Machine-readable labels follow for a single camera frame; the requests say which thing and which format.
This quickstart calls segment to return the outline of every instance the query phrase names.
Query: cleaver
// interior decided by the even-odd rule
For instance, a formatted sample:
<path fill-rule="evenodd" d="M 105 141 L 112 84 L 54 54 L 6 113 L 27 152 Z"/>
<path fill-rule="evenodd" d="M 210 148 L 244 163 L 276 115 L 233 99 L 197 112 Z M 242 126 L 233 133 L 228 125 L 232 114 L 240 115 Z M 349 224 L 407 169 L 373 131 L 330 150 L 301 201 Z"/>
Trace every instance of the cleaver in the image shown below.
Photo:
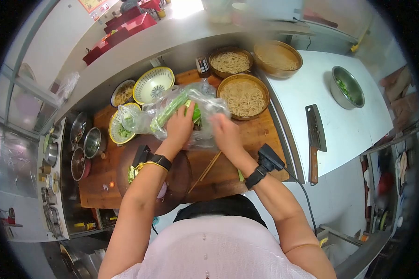
<path fill-rule="evenodd" d="M 326 152 L 326 138 L 323 123 L 316 104 L 306 107 L 307 128 L 309 132 L 309 181 L 311 186 L 318 183 L 318 151 Z"/>

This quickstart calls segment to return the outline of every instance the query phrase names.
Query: poster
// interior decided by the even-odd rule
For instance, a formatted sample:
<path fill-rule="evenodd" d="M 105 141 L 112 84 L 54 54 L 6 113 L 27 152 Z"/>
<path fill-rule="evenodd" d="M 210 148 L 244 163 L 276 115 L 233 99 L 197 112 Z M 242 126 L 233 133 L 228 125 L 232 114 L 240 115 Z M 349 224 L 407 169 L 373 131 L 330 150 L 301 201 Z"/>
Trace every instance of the poster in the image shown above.
<path fill-rule="evenodd" d="M 99 5 L 106 2 L 107 0 L 78 0 L 88 13 L 91 13 L 94 9 L 98 8 Z"/>

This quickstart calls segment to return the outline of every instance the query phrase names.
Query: round wooden chopping block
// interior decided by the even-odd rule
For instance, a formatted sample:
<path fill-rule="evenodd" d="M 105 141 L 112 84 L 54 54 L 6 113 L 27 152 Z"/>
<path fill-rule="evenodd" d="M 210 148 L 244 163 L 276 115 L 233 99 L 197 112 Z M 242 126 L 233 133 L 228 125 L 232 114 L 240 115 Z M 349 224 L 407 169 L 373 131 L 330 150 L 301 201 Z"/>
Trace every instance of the round wooden chopping block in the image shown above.
<path fill-rule="evenodd" d="M 146 144 L 152 153 L 155 153 L 162 142 L 153 135 L 141 135 L 135 137 L 124 145 L 117 168 L 117 186 L 124 197 L 127 189 L 130 187 L 127 181 L 128 168 L 132 165 L 137 149 L 140 145 Z M 180 151 L 172 162 L 171 170 L 166 176 L 168 189 L 164 198 L 157 199 L 155 202 L 155 216 L 165 215 L 180 204 L 180 201 L 187 194 L 191 186 L 192 172 L 188 157 L 184 151 Z"/>

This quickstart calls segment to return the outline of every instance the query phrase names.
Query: black watch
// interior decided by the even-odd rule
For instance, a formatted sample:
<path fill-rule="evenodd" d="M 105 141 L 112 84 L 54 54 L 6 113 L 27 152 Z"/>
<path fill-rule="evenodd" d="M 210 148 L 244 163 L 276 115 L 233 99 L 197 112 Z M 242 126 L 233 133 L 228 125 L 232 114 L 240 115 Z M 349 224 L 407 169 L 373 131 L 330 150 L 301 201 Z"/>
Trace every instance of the black watch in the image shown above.
<path fill-rule="evenodd" d="M 245 180 L 245 186 L 250 190 L 255 186 L 261 179 L 267 175 L 267 170 L 263 166 L 258 166 L 253 173 L 248 176 Z"/>
<path fill-rule="evenodd" d="M 160 166 L 164 167 L 166 170 L 170 171 L 171 167 L 172 167 L 172 163 L 171 161 L 169 161 L 166 157 L 164 157 L 163 155 L 159 155 L 159 154 L 154 154 L 152 155 L 152 157 L 149 159 L 149 161 L 152 161 L 154 163 L 159 164 Z"/>

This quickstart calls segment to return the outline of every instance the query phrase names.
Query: knife handle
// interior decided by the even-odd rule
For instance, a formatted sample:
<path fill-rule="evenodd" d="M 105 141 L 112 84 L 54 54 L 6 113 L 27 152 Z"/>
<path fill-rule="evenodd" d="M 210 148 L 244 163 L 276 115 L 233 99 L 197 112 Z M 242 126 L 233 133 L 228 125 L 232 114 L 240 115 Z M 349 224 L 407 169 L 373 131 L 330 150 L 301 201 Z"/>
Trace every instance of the knife handle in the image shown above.
<path fill-rule="evenodd" d="M 314 186 L 318 183 L 318 159 L 317 159 L 317 152 L 318 149 L 316 147 L 311 146 L 311 154 L 309 156 L 309 164 L 310 164 L 310 182 L 311 186 Z"/>

